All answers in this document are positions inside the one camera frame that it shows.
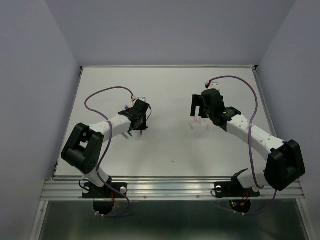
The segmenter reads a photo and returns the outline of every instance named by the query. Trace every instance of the black bracket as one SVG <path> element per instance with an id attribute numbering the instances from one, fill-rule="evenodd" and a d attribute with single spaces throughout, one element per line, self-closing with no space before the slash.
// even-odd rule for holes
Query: black bracket
<path id="1" fill-rule="evenodd" d="M 244 169 L 231 177 L 231 181 L 218 181 L 214 183 L 215 197 L 218 199 L 222 198 L 242 198 L 249 193 L 250 197 L 259 197 L 260 192 L 253 191 L 252 188 L 243 188 L 238 181 L 238 176 L 242 174 Z"/>

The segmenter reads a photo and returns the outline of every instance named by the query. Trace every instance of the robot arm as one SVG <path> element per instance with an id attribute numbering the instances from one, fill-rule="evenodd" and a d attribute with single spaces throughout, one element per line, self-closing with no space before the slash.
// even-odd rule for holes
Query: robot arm
<path id="1" fill-rule="evenodd" d="M 128 133 L 132 130 L 146 130 L 146 113 L 149 104 L 137 99 L 132 108 L 119 112 L 110 119 L 112 137 Z M 61 158 L 71 166 L 77 168 L 91 183 L 99 188 L 104 183 L 97 175 L 97 164 L 100 158 L 102 144 L 109 140 L 110 125 L 103 121 L 93 125 L 77 124 L 67 140 Z M 100 176 L 105 182 L 110 182 L 110 176 L 101 168 Z"/>
<path id="2" fill-rule="evenodd" d="M 201 95 L 192 96 L 191 116 L 195 116 L 196 107 L 199 107 L 199 117 L 209 118 L 214 125 L 235 135 L 248 144 L 250 122 L 240 111 L 233 107 L 225 107 L 219 86 L 212 82 Z M 285 142 L 271 136 L 259 127 L 251 127 L 252 148 L 265 160 L 266 167 L 256 169 L 256 179 L 259 185 L 270 185 L 282 191 L 299 177 L 305 174 L 305 166 L 300 146 L 294 140 Z M 217 197 L 241 197 L 243 190 L 255 187 L 253 173 L 245 169 L 236 173 L 231 182 L 220 184 L 224 186 L 217 192 Z"/>

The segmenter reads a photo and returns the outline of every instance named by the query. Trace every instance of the cable connector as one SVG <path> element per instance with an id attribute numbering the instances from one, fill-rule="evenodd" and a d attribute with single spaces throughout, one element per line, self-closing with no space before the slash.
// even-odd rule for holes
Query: cable connector
<path id="1" fill-rule="evenodd" d="M 210 82 L 209 82 L 209 81 L 207 81 L 207 82 L 204 84 L 204 86 L 205 86 L 205 89 L 208 89 L 208 88 L 209 88 L 209 86 L 210 86 Z"/>

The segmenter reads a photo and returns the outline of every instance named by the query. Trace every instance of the metal edge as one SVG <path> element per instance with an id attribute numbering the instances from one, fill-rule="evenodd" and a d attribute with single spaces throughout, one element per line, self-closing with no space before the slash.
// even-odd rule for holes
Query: metal edge
<path id="1" fill-rule="evenodd" d="M 64 129 L 64 135 L 63 135 L 63 139 L 62 139 L 62 143 L 61 143 L 61 148 L 60 149 L 63 148 L 64 142 L 65 142 L 65 139 L 66 139 L 67 129 L 68 129 L 68 126 L 69 126 L 69 123 L 70 123 L 72 112 L 73 112 L 74 107 L 75 107 L 76 97 L 77 97 L 77 94 L 78 94 L 78 90 L 79 90 L 79 86 L 80 86 L 80 82 L 81 82 L 81 78 L 82 78 L 82 75 L 84 73 L 84 70 L 85 70 L 84 67 L 80 67 L 79 81 L 78 81 L 77 86 L 76 86 L 76 91 L 75 91 L 74 98 L 73 98 L 72 108 L 71 108 L 71 111 L 70 111 L 70 114 L 69 114 L 68 122 L 67 122 L 67 124 L 65 126 L 65 129 Z M 53 176 L 56 175 L 58 164 L 59 164 L 59 157 L 58 157 L 58 159 L 56 160 L 56 163 L 55 163 Z"/>
<path id="2" fill-rule="evenodd" d="M 306 200 L 304 198 L 297 199 L 296 203 L 298 205 L 300 215 L 302 217 L 302 221 L 303 221 L 304 228 L 305 228 L 308 239 L 309 240 L 317 240 L 318 239 L 317 234 L 316 234 L 316 231 L 314 228 L 313 221 L 311 219 L 310 212 L 307 207 Z"/>
<path id="3" fill-rule="evenodd" d="M 210 65 L 210 64 L 170 64 L 170 65 L 97 65 L 85 68 L 215 68 L 215 69 L 255 69 L 254 65 Z"/>
<path id="4" fill-rule="evenodd" d="M 32 231 L 29 238 L 30 240 L 38 240 L 40 238 L 42 226 L 44 224 L 44 220 L 47 212 L 47 207 L 48 207 L 48 201 L 39 202 L 39 206 L 36 211 Z"/>
<path id="5" fill-rule="evenodd" d="M 117 178 L 113 182 L 126 182 L 127 196 L 131 201 L 216 201 L 221 200 L 212 195 L 215 181 L 221 179 L 189 179 L 189 180 L 143 180 L 136 178 Z M 78 181 L 46 181 L 41 195 L 42 201 L 92 201 L 82 199 L 82 190 Z M 274 190 L 265 187 L 260 191 L 261 196 L 255 199 L 272 199 Z M 303 199 L 303 192 L 298 181 L 292 187 L 279 192 L 277 199 Z"/>
<path id="6" fill-rule="evenodd" d="M 268 122 L 270 131 L 275 137 L 277 137 L 275 125 L 274 125 L 274 122 L 273 122 L 273 120 L 271 118 L 270 111 L 269 111 L 269 108 L 268 108 L 268 105 L 267 105 L 267 102 L 266 102 L 266 99 L 265 99 L 264 92 L 262 91 L 262 88 L 261 88 L 258 72 L 255 69 L 252 69 L 252 72 L 253 72 L 253 76 L 254 76 L 254 79 L 255 79 L 259 94 L 260 94 L 262 106 L 263 106 L 263 109 L 264 109 L 264 112 L 265 112 L 265 115 L 266 115 L 266 120 Z"/>

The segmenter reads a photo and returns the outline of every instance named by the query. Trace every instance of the metal frame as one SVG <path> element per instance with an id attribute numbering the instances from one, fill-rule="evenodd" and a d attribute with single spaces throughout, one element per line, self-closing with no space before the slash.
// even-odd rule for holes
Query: metal frame
<path id="1" fill-rule="evenodd" d="M 44 224 L 46 212 L 47 212 L 47 207 L 48 207 L 48 201 L 40 201 L 38 209 L 36 211 L 31 235 L 30 235 L 30 240 L 37 240 L 40 238 L 41 234 L 41 229 Z"/>
<path id="2" fill-rule="evenodd" d="M 81 180 L 51 180 L 44 183 L 41 201 L 92 201 L 83 199 L 79 188 Z M 113 183 L 127 183 L 126 195 L 131 201 L 218 201 L 212 194 L 215 182 L 230 181 L 230 177 L 112 177 Z M 275 191 L 270 186 L 260 190 L 260 197 L 254 199 L 272 199 Z M 304 194 L 298 181 L 285 190 L 278 192 L 277 199 L 303 199 Z"/>
<path id="3" fill-rule="evenodd" d="M 88 66 L 89 68 L 239 68 L 252 69 L 257 87 L 261 96 L 267 121 L 274 136 L 277 136 L 271 119 L 264 94 L 261 90 L 257 71 L 253 65 L 139 65 L 139 66 Z M 82 178 L 76 176 L 54 176 L 44 183 L 40 204 L 36 213 L 30 239 L 39 239 L 42 225 L 49 201 L 92 201 L 83 199 L 82 189 L 78 181 Z M 230 177 L 112 177 L 112 182 L 126 182 L 127 196 L 133 202 L 136 201 L 219 201 L 212 194 L 215 182 L 230 181 Z M 254 199 L 272 199 L 274 190 L 266 186 L 260 190 L 260 197 Z M 317 239 L 311 217 L 306 205 L 305 196 L 299 181 L 294 182 L 283 191 L 278 191 L 277 199 L 296 199 L 301 218 L 303 220 L 307 237 L 310 240 Z M 95 199 L 95 201 L 111 201 L 111 199 Z"/>

